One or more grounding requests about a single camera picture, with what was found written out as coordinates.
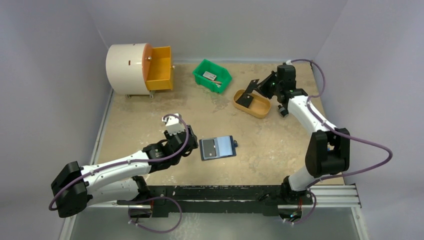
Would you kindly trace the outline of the navy blue card holder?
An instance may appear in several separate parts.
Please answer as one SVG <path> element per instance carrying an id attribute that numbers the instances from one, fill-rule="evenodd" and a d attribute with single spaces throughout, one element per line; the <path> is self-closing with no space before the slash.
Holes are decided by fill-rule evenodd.
<path id="1" fill-rule="evenodd" d="M 216 157 L 204 158 L 202 150 L 202 140 L 205 139 L 214 139 L 215 148 L 216 148 Z M 200 157 L 202 161 L 221 159 L 234 157 L 237 155 L 236 148 L 238 147 L 238 142 L 233 138 L 232 135 L 219 136 L 213 138 L 204 138 L 199 140 L 199 149 L 200 149 Z"/>

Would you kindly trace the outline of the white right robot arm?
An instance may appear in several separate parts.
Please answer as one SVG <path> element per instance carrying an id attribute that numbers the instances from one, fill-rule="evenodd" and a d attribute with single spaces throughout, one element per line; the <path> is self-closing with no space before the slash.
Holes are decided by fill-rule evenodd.
<path id="1" fill-rule="evenodd" d="M 327 122 L 311 103 L 307 92 L 297 87 L 296 69 L 286 63 L 279 65 L 254 88 L 263 97 L 277 98 L 283 117 L 291 114 L 310 134 L 305 164 L 284 180 L 280 196 L 288 204 L 300 198 L 301 191 L 324 177 L 332 177 L 350 166 L 350 133 Z"/>

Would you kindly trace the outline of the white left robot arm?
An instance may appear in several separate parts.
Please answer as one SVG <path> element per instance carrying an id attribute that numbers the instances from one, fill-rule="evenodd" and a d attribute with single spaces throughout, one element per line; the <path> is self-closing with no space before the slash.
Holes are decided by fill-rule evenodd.
<path id="1" fill-rule="evenodd" d="M 141 176 L 175 166 L 199 147 L 190 125 L 175 135 L 166 131 L 164 136 L 157 143 L 110 162 L 84 166 L 77 161 L 67 163 L 50 185 L 53 199 L 48 209 L 67 218 L 103 202 L 146 203 L 149 191 L 143 187 Z"/>

